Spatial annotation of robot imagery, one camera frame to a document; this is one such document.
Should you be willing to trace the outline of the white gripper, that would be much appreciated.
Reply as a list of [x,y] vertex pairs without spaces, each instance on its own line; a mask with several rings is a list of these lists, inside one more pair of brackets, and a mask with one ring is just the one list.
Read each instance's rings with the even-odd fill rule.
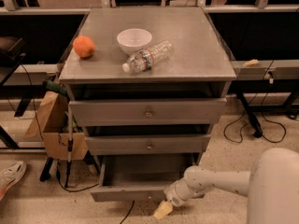
[[162,201],[153,216],[160,220],[173,211],[173,205],[180,207],[191,198],[190,187],[184,179],[180,179],[164,190],[166,201]]

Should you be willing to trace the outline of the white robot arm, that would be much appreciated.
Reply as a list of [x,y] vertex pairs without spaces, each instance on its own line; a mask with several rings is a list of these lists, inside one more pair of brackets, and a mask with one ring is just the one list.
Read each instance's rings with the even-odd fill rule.
[[221,189],[248,198],[247,224],[299,224],[299,153],[286,148],[263,152],[249,171],[215,172],[191,166],[164,190],[153,216],[161,219],[189,199]]

